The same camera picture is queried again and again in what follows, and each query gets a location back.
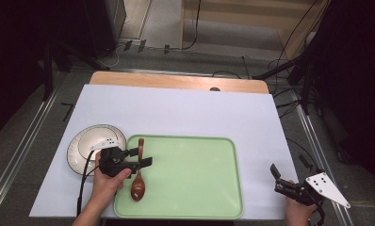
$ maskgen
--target white table surface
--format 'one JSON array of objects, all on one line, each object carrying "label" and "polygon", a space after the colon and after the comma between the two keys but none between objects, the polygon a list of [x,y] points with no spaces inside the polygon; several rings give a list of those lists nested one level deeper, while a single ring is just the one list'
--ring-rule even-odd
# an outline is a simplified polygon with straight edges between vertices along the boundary
[{"label": "white table surface", "polygon": [[[67,149],[82,130],[109,124],[135,134],[227,137],[236,145],[243,197],[240,219],[283,219],[285,197],[274,191],[269,167],[297,181],[290,151],[270,94],[86,85],[45,176],[31,217],[75,217],[81,175],[67,163]],[[83,206],[92,180],[85,183]],[[117,218],[113,204],[103,217]]]}]

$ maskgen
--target wire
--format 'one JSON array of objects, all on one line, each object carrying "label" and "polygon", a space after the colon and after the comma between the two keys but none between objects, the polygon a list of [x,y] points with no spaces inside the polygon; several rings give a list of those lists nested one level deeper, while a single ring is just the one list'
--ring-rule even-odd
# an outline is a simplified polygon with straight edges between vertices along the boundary
[{"label": "wire", "polygon": [[120,62],[120,56],[118,55],[118,50],[119,50],[121,47],[123,47],[123,46],[124,46],[124,44],[123,44],[123,45],[119,45],[119,46],[117,47],[117,49],[115,50],[115,54],[117,55],[117,62],[116,62],[116,63],[114,63],[114,64],[112,64],[112,65],[107,65],[107,64],[105,64],[104,62],[102,62],[102,61],[100,61],[100,60],[96,60],[96,61],[99,62],[100,64],[102,64],[102,65],[108,67],[108,68],[111,68],[111,67],[116,66],[116,65]]},{"label": "wire", "polygon": [[328,6],[331,4],[331,1],[329,0],[327,4],[325,4],[325,6],[323,6],[322,10],[320,11],[320,13],[318,14],[317,18],[315,19],[315,21],[313,22],[313,25],[311,26],[311,29],[309,29],[309,31],[307,32],[307,34],[305,35],[305,39],[304,41],[307,41],[307,38],[308,36],[310,35],[310,33],[314,30],[314,28],[317,26],[317,24],[319,24],[320,22],[320,18],[324,17],[326,15],[327,12],[329,12],[329,8]]},{"label": "wire", "polygon": [[271,65],[273,62],[277,61],[277,60],[279,60],[279,61],[283,60],[283,61],[287,61],[287,62],[292,62],[292,63],[294,64],[294,61],[293,61],[293,60],[290,60],[290,59],[274,59],[274,60],[272,60],[272,61],[268,64],[268,72],[270,71],[270,65]]},{"label": "wire", "polygon": [[275,90],[271,94],[275,94],[276,90],[278,90],[278,73],[275,74]]},{"label": "wire", "polygon": [[287,104],[277,105],[276,108],[281,108],[281,107],[289,106],[289,105],[292,105],[292,104],[300,104],[300,100],[292,101],[292,102],[287,103]]},{"label": "wire", "polygon": [[85,178],[88,178],[88,176],[91,174],[91,173],[93,173],[96,169],[98,169],[99,168],[99,166],[97,166],[97,167],[95,167],[94,169],[92,169],[86,176],[85,176]]},{"label": "wire", "polygon": [[104,56],[101,56],[101,57],[99,57],[99,58],[95,58],[95,59],[93,59],[93,60],[99,61],[100,59],[104,59],[104,58],[106,58],[106,57],[111,53],[111,51],[116,50],[118,47],[120,47],[120,43],[121,43],[121,44],[126,44],[125,42],[121,42],[121,41],[118,40],[118,43],[117,43],[116,47],[107,50],[107,52],[106,52],[106,54],[105,54]]},{"label": "wire", "polygon": [[[131,46],[140,47],[140,45],[136,45],[136,44],[131,44]],[[197,49],[183,50],[183,49],[178,49],[178,48],[166,49],[166,48],[153,47],[153,46],[144,46],[144,48],[146,48],[146,49],[153,49],[153,50],[160,50],[160,51],[167,50],[167,51],[173,51],[173,52],[192,52],[192,51],[197,50]]]},{"label": "wire", "polygon": [[200,15],[200,6],[202,5],[202,0],[199,0],[199,6],[197,7],[197,16],[196,16],[196,32],[195,32],[195,37],[194,41],[191,43],[189,47],[182,48],[182,50],[187,50],[190,49],[197,41],[197,37],[199,36],[198,32],[198,26],[199,26],[199,15]]},{"label": "wire", "polygon": [[304,149],[304,147],[301,144],[299,144],[298,142],[296,142],[292,139],[289,139],[289,138],[286,138],[286,140],[288,140],[288,141],[296,144],[297,146],[299,146],[311,158],[311,161],[314,163],[314,165],[317,167],[317,169],[319,169],[318,164],[315,161],[315,159],[313,158],[313,156],[306,149]]},{"label": "wire", "polygon": [[284,46],[284,48],[282,49],[281,54],[279,55],[278,61],[277,61],[277,63],[276,63],[276,68],[279,66],[279,60],[281,60],[281,57],[282,57],[282,55],[284,54],[284,51],[285,51],[285,49],[286,49],[286,47],[287,47],[287,45],[288,45],[288,43],[289,43],[291,37],[293,36],[294,32],[295,32],[296,29],[299,27],[299,25],[302,23],[302,20],[304,20],[305,16],[308,14],[308,12],[311,10],[311,8],[315,5],[315,3],[316,3],[317,1],[318,1],[318,0],[315,0],[315,1],[313,2],[313,4],[311,5],[311,7],[305,12],[305,14],[304,14],[304,15],[302,16],[302,18],[300,19],[299,23],[294,27],[293,31],[290,33],[290,35],[289,35],[289,37],[287,38],[287,41],[286,41],[286,43],[285,43],[285,46]]},{"label": "wire", "polygon": [[90,162],[90,159],[91,159],[91,156],[93,155],[94,151],[91,151],[88,158],[87,158],[87,162],[85,163],[85,167],[84,167],[84,172],[82,173],[82,180],[81,180],[81,187],[79,189],[79,197],[78,197],[78,200],[76,202],[76,216],[78,217],[79,214],[81,213],[81,205],[82,205],[82,194],[84,193],[84,184],[85,184],[85,181],[87,179],[87,169],[88,169],[88,165],[89,165],[89,162]]},{"label": "wire", "polygon": [[300,105],[299,103],[295,103],[295,102],[292,102],[292,103],[290,103],[290,104],[288,104],[288,105],[291,105],[291,104],[294,104],[294,105],[291,106],[288,110],[286,110],[284,114],[282,114],[281,116],[279,116],[279,119],[281,119],[282,117],[284,117],[284,116],[290,114],[291,112],[294,111],[294,109],[296,109],[296,107],[297,107],[298,105]]},{"label": "wire", "polygon": [[279,95],[281,95],[282,93],[287,92],[287,91],[289,91],[289,90],[292,90],[292,88],[287,88],[287,89],[285,89],[285,90],[279,92],[278,94],[273,95],[273,99],[275,99],[277,96],[279,96]]},{"label": "wire", "polygon": [[247,79],[250,80],[249,70],[247,69],[246,60],[244,60],[244,56],[242,56],[241,59],[243,59],[244,68],[246,69]]},{"label": "wire", "polygon": [[232,72],[228,72],[228,71],[216,71],[216,72],[214,72],[214,73],[211,75],[211,77],[214,77],[214,75],[215,75],[216,73],[231,73],[231,74],[235,75],[236,77],[238,77],[239,79],[241,79],[241,77],[240,77],[237,73],[232,73]]}]

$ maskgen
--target wooden spoon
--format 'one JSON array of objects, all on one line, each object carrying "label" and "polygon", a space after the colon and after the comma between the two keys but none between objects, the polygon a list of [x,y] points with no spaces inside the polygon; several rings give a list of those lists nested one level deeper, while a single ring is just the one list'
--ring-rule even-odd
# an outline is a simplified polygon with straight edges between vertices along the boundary
[{"label": "wooden spoon", "polygon": [[[143,144],[144,144],[144,139],[140,138],[139,139],[139,162],[141,161],[141,158],[143,156]],[[131,186],[132,199],[137,202],[140,201],[141,198],[143,198],[145,188],[146,187],[145,187],[143,178],[141,177],[141,172],[139,169],[138,174]]]}]

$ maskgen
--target black cable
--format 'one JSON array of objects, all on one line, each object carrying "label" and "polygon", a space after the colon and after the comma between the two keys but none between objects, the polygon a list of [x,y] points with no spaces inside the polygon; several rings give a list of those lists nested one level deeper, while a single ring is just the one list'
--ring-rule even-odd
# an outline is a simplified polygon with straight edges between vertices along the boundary
[{"label": "black cable", "polygon": [[281,95],[282,93],[287,92],[287,91],[289,91],[289,90],[292,90],[292,88],[287,88],[287,89],[285,89],[285,90],[279,92],[278,94],[273,95],[273,99],[275,99],[277,96],[279,96],[279,95]]},{"label": "black cable", "polygon": [[246,60],[244,60],[244,56],[241,57],[243,59],[244,68],[246,69],[247,79],[250,80],[249,70],[247,69]]},{"label": "black cable", "polygon": [[[286,43],[285,43],[285,45],[284,45],[284,48],[282,49],[282,52],[281,52],[281,54],[279,55],[279,57],[278,57],[278,59],[277,59],[278,61],[277,61],[277,64],[276,64],[276,68],[279,67],[279,61],[281,60],[282,54],[284,53],[285,48],[287,47],[287,45],[288,45],[288,43],[289,43],[291,37],[293,36],[294,32],[295,32],[296,29],[299,27],[299,25],[302,23],[302,20],[305,18],[305,16],[308,14],[308,12],[311,10],[311,8],[315,5],[315,3],[316,3],[317,1],[318,1],[318,0],[315,0],[315,1],[314,1],[314,3],[313,3],[313,4],[311,5],[311,7],[305,12],[305,14],[302,16],[302,18],[300,19],[300,21],[299,21],[299,22],[297,23],[297,25],[294,27],[293,31],[290,33],[290,35],[289,35],[289,37],[287,38],[287,41],[286,41]],[[258,79],[259,77],[261,77],[261,79],[266,79],[266,78],[268,78],[268,77],[263,77],[262,75],[258,75],[258,76],[252,76],[252,79]]]},{"label": "black cable", "polygon": [[194,40],[193,42],[191,43],[191,45],[189,47],[185,47],[185,48],[182,48],[182,49],[179,49],[179,48],[171,48],[170,50],[188,50],[190,49],[197,41],[197,37],[199,36],[198,35],[198,26],[199,26],[199,15],[200,15],[200,6],[202,5],[202,0],[199,0],[199,6],[197,7],[197,15],[196,15],[196,32],[195,32],[195,37],[194,37]]},{"label": "black cable", "polygon": [[275,94],[276,90],[278,90],[278,73],[275,76],[275,90],[271,94]]},{"label": "black cable", "polygon": [[293,36],[294,32],[295,32],[296,29],[299,27],[299,25],[302,23],[302,20],[304,20],[305,16],[308,14],[308,12],[311,10],[311,8],[315,5],[315,3],[316,3],[317,1],[318,1],[318,0],[315,0],[315,1],[313,2],[313,4],[311,5],[311,7],[305,12],[305,14],[304,14],[304,15],[302,16],[302,18],[300,19],[299,23],[296,25],[296,27],[294,27],[293,31],[290,33],[290,35],[289,35],[289,37],[287,38],[287,41],[286,41],[286,43],[285,43],[285,46],[284,46],[284,48],[282,49],[281,54],[279,55],[278,61],[277,61],[277,63],[276,63],[276,67],[279,66],[279,60],[281,60],[281,57],[282,57],[282,55],[284,54],[284,51],[285,51],[285,49],[286,49],[286,47],[287,47],[287,45],[288,45],[288,43],[289,43],[291,37]]},{"label": "black cable", "polygon": [[294,105],[291,106],[288,110],[286,110],[284,114],[282,114],[281,116],[279,116],[279,119],[281,119],[282,117],[284,117],[284,116],[290,114],[291,112],[294,111],[294,109],[296,109],[296,107],[297,107],[298,105],[300,105],[298,102],[291,102],[291,103],[289,103],[289,104],[287,104],[287,105],[291,105],[291,104],[294,104]]},{"label": "black cable", "polygon": [[308,193],[307,190],[304,190],[303,191],[305,193],[305,195],[307,197],[309,197],[312,202],[314,202],[314,204],[317,206],[317,211],[319,212],[320,214],[320,220],[318,221],[318,223],[315,225],[315,226],[323,226],[323,222],[325,221],[325,212],[323,212],[323,209],[322,209],[322,204],[323,204],[323,201],[321,202],[321,204],[317,203],[317,201],[314,199],[314,197],[312,197],[312,195],[310,195],[310,193]]},{"label": "black cable", "polygon": [[87,169],[88,169],[88,165],[89,165],[89,162],[90,162],[90,159],[91,159],[91,156],[93,155],[94,151],[91,151],[88,158],[87,158],[87,162],[85,163],[85,167],[84,167],[84,172],[82,173],[82,181],[81,181],[81,187],[79,188],[79,197],[78,197],[78,200],[76,202],[76,216],[78,217],[79,214],[81,214],[81,209],[82,209],[82,194],[84,192],[84,184],[85,184],[85,181],[87,179]]},{"label": "black cable", "polygon": [[305,35],[305,40],[304,41],[307,41],[307,38],[308,36],[310,35],[310,33],[314,30],[314,28],[317,26],[317,24],[320,22],[319,18],[322,18],[326,15],[326,13],[329,11],[329,8],[328,6],[330,5],[331,1],[329,0],[327,4],[325,4],[325,6],[323,6],[322,10],[320,11],[320,13],[318,14],[317,18],[315,19],[313,25],[311,26],[311,29],[307,32],[307,34]]},{"label": "black cable", "polygon": [[286,137],[286,140],[288,140],[288,141],[296,144],[297,146],[299,146],[310,157],[311,161],[314,163],[314,165],[317,167],[317,169],[319,169],[318,164],[315,161],[315,159],[313,158],[313,156],[311,156],[311,154],[306,149],[304,149],[304,147],[301,144],[299,144],[298,142],[296,142],[296,141],[294,141],[292,139],[289,139],[287,137]]},{"label": "black cable", "polygon": [[96,169],[98,169],[99,168],[99,166],[97,166],[97,167],[95,167],[94,169],[92,169],[86,176],[85,176],[85,179],[87,179],[88,178],[88,176],[91,174],[91,173],[93,173]]},{"label": "black cable", "polygon": [[272,60],[272,61],[268,64],[268,72],[270,71],[270,65],[271,65],[273,62],[277,61],[277,60],[279,60],[279,61],[283,60],[283,61],[287,61],[287,62],[292,62],[292,63],[294,64],[294,62],[293,62],[292,60],[289,60],[289,59],[274,59],[274,60]]},{"label": "black cable", "polygon": [[281,108],[281,107],[289,106],[289,105],[292,105],[292,104],[300,104],[300,100],[292,101],[292,102],[287,103],[287,104],[280,104],[280,105],[277,105],[276,108]]},{"label": "black cable", "polygon": [[214,72],[214,73],[211,75],[211,77],[214,77],[214,75],[215,75],[216,73],[231,73],[231,74],[235,75],[236,77],[238,77],[239,79],[241,79],[241,77],[240,77],[237,73],[232,73],[232,72],[229,72],[229,71],[216,71],[216,72]]}]

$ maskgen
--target spoon handle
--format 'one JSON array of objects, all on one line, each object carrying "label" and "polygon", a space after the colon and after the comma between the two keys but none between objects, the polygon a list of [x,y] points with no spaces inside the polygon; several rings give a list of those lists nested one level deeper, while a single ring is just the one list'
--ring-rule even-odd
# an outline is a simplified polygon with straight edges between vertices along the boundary
[{"label": "spoon handle", "polygon": [[143,178],[141,177],[141,172],[140,172],[140,169],[138,170],[138,174],[137,174],[137,177],[136,178],[139,178],[139,179],[142,179],[143,180]]},{"label": "spoon handle", "polygon": [[138,145],[138,151],[139,151],[139,162],[141,161],[141,158],[143,157],[143,145],[144,145],[144,138],[139,139],[139,145]]}]

